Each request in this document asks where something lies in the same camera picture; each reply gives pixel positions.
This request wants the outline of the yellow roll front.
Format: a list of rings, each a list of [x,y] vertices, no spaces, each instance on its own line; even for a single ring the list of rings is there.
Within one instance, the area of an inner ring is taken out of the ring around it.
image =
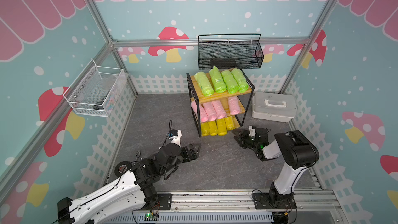
[[[215,121],[209,121],[209,135],[210,136],[216,136],[218,135],[218,127]]]

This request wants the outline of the yellow roll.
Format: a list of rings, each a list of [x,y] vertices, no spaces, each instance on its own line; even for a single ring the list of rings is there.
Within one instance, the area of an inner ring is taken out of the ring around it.
[[[210,136],[216,136],[218,135],[218,127],[215,121],[209,121],[209,135]]]
[[[224,120],[225,120],[225,123],[226,123],[226,129],[228,130],[228,131],[232,131],[232,130],[234,130],[235,129],[235,124],[234,124],[234,120],[233,120],[234,118],[232,117],[232,116],[228,116],[228,117],[226,117]]]
[[[210,127],[208,122],[201,123],[201,134],[202,137],[210,135]]]
[[[217,119],[216,124],[217,124],[218,135],[219,136],[227,135],[228,131],[225,119],[224,118]]]

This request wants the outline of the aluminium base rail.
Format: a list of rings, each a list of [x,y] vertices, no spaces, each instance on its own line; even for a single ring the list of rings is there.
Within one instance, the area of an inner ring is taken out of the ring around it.
[[[346,224],[348,218],[332,191],[298,189],[296,208],[256,209],[252,190],[175,191],[159,193],[159,209],[127,211],[106,222],[117,223],[123,217],[132,223],[145,222],[145,214],[159,214],[158,223],[267,223],[275,215],[287,214],[292,224]]]

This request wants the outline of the black tape roll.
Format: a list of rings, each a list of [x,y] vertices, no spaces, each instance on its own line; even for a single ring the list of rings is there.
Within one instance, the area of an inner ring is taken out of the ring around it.
[[[115,173],[116,177],[120,177],[123,173],[129,171],[131,169],[131,167],[132,167],[132,164],[129,161],[119,162],[114,169],[114,173]]]

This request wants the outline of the white plastic storage box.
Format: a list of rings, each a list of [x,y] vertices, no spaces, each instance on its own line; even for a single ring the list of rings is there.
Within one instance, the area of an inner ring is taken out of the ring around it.
[[[277,122],[289,122],[297,114],[292,95],[256,92],[252,99],[252,117]]]

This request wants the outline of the green circuit board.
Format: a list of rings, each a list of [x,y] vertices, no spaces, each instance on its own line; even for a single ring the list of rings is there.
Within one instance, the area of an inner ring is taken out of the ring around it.
[[[159,220],[159,214],[147,213],[145,214],[145,222],[157,222]]]

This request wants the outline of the wooden three-tier shelf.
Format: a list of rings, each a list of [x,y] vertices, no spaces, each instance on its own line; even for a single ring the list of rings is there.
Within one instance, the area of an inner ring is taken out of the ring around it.
[[[195,102],[197,105],[198,113],[195,113],[193,109],[191,109],[191,111],[192,111],[192,116],[195,120],[195,125],[196,125],[197,131],[198,131],[198,135],[200,138],[202,137],[202,128],[201,128],[201,113],[199,110],[199,104],[203,105],[204,103],[219,100],[221,102],[221,105],[223,106],[224,110],[226,111],[227,116],[229,117],[229,116],[232,116],[232,114],[230,113],[230,109],[228,106],[228,98],[237,96],[240,113],[237,115],[233,115],[235,118],[235,120],[233,120],[233,121],[234,121],[234,124],[236,125],[236,127],[239,128],[239,127],[243,126],[245,119],[246,119],[246,115],[247,115],[247,109],[249,108],[249,106],[252,102],[252,98],[254,96],[255,85],[251,82],[251,80],[246,75],[246,73],[240,67],[238,67],[238,68],[242,71],[242,74],[244,75],[245,80],[246,80],[247,84],[249,85],[249,88],[245,92],[240,93],[238,91],[234,94],[229,94],[227,91],[225,91],[223,93],[215,92],[211,96],[204,96],[202,93],[202,90],[200,89],[200,87],[197,83],[197,80],[194,78],[193,75],[191,76],[189,73],[187,73],[187,83],[188,83],[188,91],[189,91],[190,101]],[[249,100],[248,100],[247,104],[244,105],[239,97],[242,95],[246,95],[246,94],[249,94]]]

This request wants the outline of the green roll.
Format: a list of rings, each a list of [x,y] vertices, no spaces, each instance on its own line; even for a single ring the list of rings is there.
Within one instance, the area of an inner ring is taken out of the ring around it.
[[[249,85],[246,81],[246,78],[245,78],[242,70],[239,68],[234,68],[231,70],[231,74],[233,75],[234,79],[236,80],[236,82],[238,84],[238,91],[240,93],[246,92],[249,88]]]
[[[230,70],[224,70],[221,72],[222,78],[224,80],[224,83],[226,84],[227,91],[229,94],[234,94],[238,91],[238,83],[233,77],[232,73]]]
[[[213,66],[213,68],[209,71],[209,75],[216,93],[223,93],[227,90],[227,86],[223,80],[219,68]]]
[[[197,72],[194,75],[194,78],[204,96],[211,96],[214,94],[214,89],[212,88],[211,83],[204,72]]]

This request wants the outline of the black object in white basket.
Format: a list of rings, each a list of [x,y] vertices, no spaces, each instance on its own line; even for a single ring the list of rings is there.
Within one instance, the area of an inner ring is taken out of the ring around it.
[[[102,99],[101,101],[95,103],[93,105],[93,109],[94,110],[104,110],[103,104],[104,104],[104,99]]]

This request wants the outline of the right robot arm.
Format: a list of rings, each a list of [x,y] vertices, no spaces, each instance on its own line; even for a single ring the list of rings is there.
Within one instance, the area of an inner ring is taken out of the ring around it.
[[[300,131],[276,133],[275,140],[270,142],[268,128],[250,126],[248,129],[232,131],[234,139],[243,149],[255,152],[260,161],[271,161],[283,157],[284,166],[271,184],[268,192],[252,191],[256,209],[296,208],[294,189],[302,174],[313,167],[319,160],[319,151]]]

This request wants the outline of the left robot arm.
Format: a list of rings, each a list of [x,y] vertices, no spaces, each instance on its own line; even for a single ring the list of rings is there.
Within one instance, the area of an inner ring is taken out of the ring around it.
[[[103,224],[127,211],[160,208],[154,184],[167,180],[182,163],[199,157],[199,143],[181,146],[182,132],[169,129],[159,151],[126,164],[117,179],[84,197],[58,202],[56,224]]]

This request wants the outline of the pink roll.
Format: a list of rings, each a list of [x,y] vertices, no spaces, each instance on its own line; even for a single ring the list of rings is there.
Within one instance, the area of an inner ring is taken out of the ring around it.
[[[228,98],[228,106],[229,106],[229,111],[231,115],[237,115],[240,114],[240,106],[239,106],[239,100],[237,96],[232,96]]]
[[[208,116],[209,121],[215,121],[218,117],[212,102],[203,103],[203,108]]]
[[[191,108],[194,111],[195,115],[200,115],[201,123],[207,122],[209,120],[208,115],[206,114],[203,106],[201,104],[197,104],[196,101],[191,102]]]
[[[223,119],[227,117],[227,113],[220,100],[212,101],[212,105],[216,112],[217,119]]]

